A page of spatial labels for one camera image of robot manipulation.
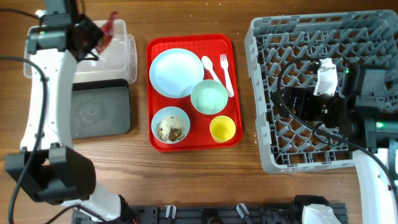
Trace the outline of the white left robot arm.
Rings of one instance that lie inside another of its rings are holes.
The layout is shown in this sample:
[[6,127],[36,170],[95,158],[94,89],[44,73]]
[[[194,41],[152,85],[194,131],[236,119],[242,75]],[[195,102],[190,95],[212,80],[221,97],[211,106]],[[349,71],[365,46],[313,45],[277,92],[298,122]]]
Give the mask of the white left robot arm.
[[100,223],[136,223],[137,215],[125,199],[96,181],[94,164],[73,148],[70,106],[73,79],[83,60],[97,60],[96,47],[103,31],[85,14],[83,1],[46,1],[39,25],[28,33],[29,54],[54,58],[35,69],[27,127],[20,151],[8,154],[7,173],[16,181],[8,221],[14,222],[17,195],[24,191],[33,201],[76,209]]

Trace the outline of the red snack wrapper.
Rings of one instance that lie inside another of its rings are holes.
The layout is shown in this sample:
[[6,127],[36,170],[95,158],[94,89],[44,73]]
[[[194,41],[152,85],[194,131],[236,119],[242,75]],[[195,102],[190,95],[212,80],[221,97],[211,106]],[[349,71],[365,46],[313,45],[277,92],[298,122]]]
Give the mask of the red snack wrapper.
[[98,45],[96,46],[96,51],[99,54],[102,54],[103,51],[108,47],[110,42],[113,39],[114,35],[114,21],[118,18],[119,12],[113,11],[109,19],[106,21],[106,23],[101,27],[101,30],[103,32],[103,36],[98,42]]

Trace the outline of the mint green bowl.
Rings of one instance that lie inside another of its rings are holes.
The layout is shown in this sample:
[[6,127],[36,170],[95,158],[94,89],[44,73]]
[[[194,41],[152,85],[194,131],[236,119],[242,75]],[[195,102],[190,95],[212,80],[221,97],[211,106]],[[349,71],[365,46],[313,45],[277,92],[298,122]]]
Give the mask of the mint green bowl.
[[226,88],[215,80],[203,80],[192,90],[190,100],[193,107],[202,114],[221,112],[228,103]]

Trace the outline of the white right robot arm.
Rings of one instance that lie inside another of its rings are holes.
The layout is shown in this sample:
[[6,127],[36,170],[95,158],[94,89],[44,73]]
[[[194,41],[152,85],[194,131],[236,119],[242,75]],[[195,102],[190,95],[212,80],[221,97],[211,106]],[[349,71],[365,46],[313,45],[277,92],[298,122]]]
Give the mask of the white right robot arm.
[[315,88],[277,87],[271,95],[282,117],[292,117],[313,133],[348,145],[356,168],[365,223],[397,223],[397,115],[385,113],[386,69],[346,64],[341,95],[325,82],[315,62]]

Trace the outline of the yellow plastic cup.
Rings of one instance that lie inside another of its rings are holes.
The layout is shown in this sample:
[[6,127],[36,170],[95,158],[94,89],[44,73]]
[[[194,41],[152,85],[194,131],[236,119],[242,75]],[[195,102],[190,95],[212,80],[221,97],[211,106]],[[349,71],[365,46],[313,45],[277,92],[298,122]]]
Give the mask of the yellow plastic cup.
[[228,116],[217,116],[210,123],[210,133],[214,141],[227,142],[236,134],[235,122]]

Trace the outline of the light blue bowl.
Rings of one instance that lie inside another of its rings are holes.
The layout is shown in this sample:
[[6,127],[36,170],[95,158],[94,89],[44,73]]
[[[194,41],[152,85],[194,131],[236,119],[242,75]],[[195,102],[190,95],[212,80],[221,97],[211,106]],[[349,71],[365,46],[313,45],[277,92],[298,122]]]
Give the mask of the light blue bowl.
[[190,118],[175,106],[162,108],[152,118],[152,134],[161,143],[176,144],[185,139],[190,131]]

